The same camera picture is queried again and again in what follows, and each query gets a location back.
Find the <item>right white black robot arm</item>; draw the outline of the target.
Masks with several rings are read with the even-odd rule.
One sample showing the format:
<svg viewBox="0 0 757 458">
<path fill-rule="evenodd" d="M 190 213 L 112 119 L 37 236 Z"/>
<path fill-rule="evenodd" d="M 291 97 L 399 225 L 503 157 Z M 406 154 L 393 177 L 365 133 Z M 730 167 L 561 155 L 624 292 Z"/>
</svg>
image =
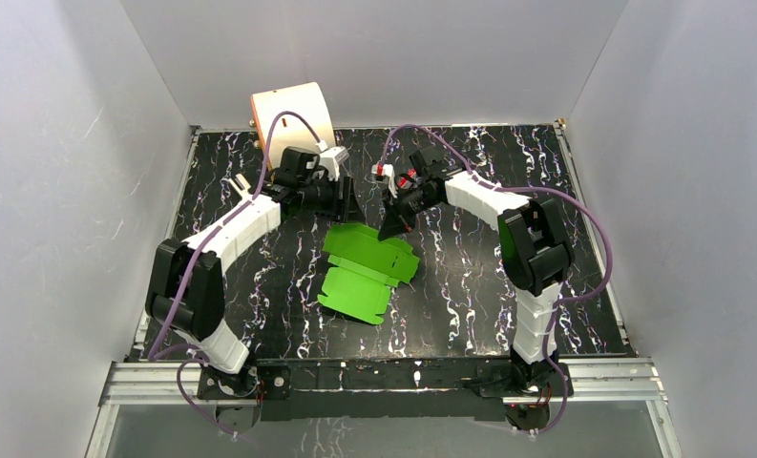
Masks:
<svg viewBox="0 0 757 458">
<path fill-rule="evenodd" d="M 417 150 L 410 161 L 411 170 L 400 175 L 383 163 L 371 168 L 374 179 L 387 187 L 378 238 L 411 232 L 419 214 L 440 204 L 462 209 L 494 229 L 517 301 L 513 349 L 522 362 L 511 369 L 512 385 L 524 395 L 537 394 L 549 381 L 543 362 L 557 358 L 553 318 L 575 260 L 557 203 L 504 191 L 434 149 Z"/>
</svg>

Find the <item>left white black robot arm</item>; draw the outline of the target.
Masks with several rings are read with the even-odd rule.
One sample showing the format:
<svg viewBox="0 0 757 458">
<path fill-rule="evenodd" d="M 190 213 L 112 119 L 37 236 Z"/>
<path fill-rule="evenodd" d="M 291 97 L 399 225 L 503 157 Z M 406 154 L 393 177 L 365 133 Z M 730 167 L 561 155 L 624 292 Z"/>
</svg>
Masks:
<svg viewBox="0 0 757 458">
<path fill-rule="evenodd" d="M 343 146 L 319 154 L 287 147 L 279 167 L 253 188 L 243 189 L 242 177 L 232 180 L 242 199 L 231 211 L 195 235 L 157 248 L 146 314 L 202 352 L 236 397 L 254 392 L 259 373 L 245 362 L 249 349 L 224 319 L 224 275 L 252 244 L 298 213 L 334 222 L 362 219 L 353 179 L 343 169 L 347 158 Z"/>
</svg>

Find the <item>green paper box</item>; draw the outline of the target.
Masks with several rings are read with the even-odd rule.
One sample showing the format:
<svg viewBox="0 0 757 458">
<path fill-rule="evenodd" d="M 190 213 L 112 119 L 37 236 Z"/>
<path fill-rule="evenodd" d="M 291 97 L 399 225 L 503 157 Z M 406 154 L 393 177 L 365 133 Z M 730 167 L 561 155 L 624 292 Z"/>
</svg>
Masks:
<svg viewBox="0 0 757 458">
<path fill-rule="evenodd" d="M 380 325 L 399 284 L 409 284 L 420 259 L 402 239 L 378 239 L 378 231 L 362 223 L 335 224 L 323 251 L 328 268 L 318 302 L 352 319 Z"/>
</svg>

